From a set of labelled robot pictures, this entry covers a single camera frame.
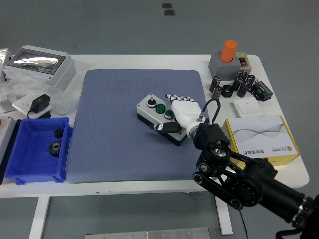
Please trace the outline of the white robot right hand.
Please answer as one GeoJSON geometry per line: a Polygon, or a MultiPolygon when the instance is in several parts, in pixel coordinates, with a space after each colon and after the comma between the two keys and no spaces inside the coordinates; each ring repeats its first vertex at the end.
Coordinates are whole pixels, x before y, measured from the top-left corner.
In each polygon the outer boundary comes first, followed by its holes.
{"type": "Polygon", "coordinates": [[[191,97],[169,94],[167,94],[166,97],[171,102],[171,110],[173,111],[177,122],[152,124],[150,128],[159,133],[175,133],[180,132],[180,130],[184,128],[186,129],[188,138],[193,139],[199,124],[204,119],[204,116],[200,116],[202,110],[199,104],[191,97]]]}

